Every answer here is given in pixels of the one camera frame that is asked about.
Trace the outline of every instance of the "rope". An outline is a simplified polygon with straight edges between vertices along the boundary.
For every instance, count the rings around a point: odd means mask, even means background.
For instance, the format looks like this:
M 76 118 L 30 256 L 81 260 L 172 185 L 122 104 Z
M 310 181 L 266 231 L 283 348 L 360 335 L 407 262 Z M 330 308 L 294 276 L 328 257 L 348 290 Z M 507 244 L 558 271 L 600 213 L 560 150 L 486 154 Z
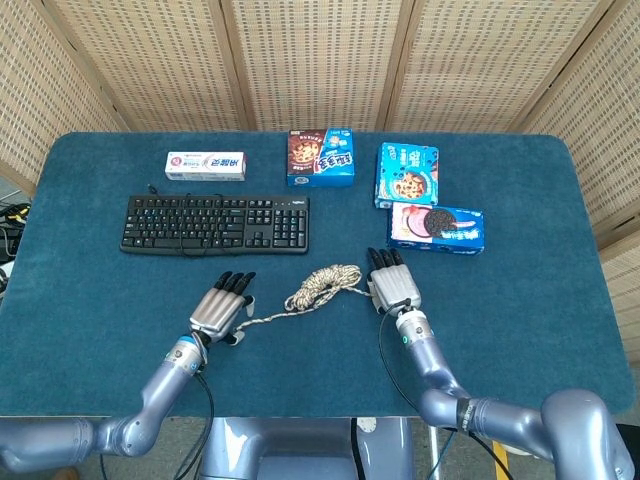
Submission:
M 360 282 L 362 273 L 357 265 L 331 265 L 313 272 L 300 289 L 284 302 L 283 313 L 265 318 L 255 318 L 242 322 L 236 332 L 246 330 L 251 325 L 269 323 L 280 317 L 293 317 L 313 312 L 331 300 L 340 290 L 349 290 L 370 297 L 371 294 L 355 288 Z

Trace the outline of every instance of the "white box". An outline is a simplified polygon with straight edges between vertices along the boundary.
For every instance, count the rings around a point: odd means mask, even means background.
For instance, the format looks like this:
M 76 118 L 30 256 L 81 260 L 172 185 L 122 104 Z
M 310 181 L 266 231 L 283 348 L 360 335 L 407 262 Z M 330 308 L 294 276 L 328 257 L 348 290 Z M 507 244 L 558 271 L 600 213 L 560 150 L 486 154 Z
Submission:
M 164 173 L 169 180 L 243 181 L 244 152 L 169 152 Z

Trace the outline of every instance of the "blue table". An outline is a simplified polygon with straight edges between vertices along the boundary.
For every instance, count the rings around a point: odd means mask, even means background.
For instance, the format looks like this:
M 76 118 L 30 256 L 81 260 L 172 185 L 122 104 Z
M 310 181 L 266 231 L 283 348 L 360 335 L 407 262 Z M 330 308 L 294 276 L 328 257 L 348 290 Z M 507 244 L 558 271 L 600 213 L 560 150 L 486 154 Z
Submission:
M 440 203 L 481 209 L 476 257 L 406 251 L 423 308 L 459 380 L 476 396 L 537 407 L 554 390 L 592 389 L 614 412 L 633 398 L 598 255 L 568 150 L 525 135 L 357 133 L 356 182 L 290 188 L 284 133 L 74 133 L 51 149 L 0 310 L 2 415 L 123 415 L 202 295 L 225 270 L 257 272 L 256 316 L 314 270 L 368 271 L 384 247 L 387 212 L 373 207 L 383 141 L 440 148 Z M 169 150 L 243 150 L 243 183 L 172 182 Z M 304 256 L 186 259 L 119 251 L 127 199 L 162 193 L 306 194 Z M 216 346 L 207 377 L 219 416 L 386 416 L 412 411 L 378 356 L 370 301 L 340 293 L 320 311 L 252 327 L 238 348 Z M 384 343 L 400 383 L 422 386 L 388 322 Z M 195 384 L 173 414 L 204 415 Z

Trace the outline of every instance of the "cookie box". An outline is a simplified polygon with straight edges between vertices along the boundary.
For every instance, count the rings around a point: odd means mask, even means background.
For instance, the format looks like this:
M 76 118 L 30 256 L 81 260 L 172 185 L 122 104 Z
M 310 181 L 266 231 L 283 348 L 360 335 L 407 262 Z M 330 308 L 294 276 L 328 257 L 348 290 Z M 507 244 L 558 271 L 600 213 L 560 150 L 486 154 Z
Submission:
M 388 244 L 475 255 L 484 250 L 484 215 L 462 208 L 394 202 Z
M 378 150 L 375 205 L 393 202 L 438 203 L 438 149 L 403 143 L 383 143 Z
M 349 128 L 291 130 L 287 184 L 348 187 L 355 175 L 353 133 Z

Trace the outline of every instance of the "keyboard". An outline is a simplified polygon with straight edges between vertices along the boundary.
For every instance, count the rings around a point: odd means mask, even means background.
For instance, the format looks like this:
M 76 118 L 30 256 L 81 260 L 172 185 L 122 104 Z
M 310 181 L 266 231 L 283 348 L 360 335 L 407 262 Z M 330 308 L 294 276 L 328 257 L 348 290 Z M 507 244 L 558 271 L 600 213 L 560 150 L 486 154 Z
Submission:
M 303 196 L 134 195 L 120 249 L 150 255 L 306 253 Z

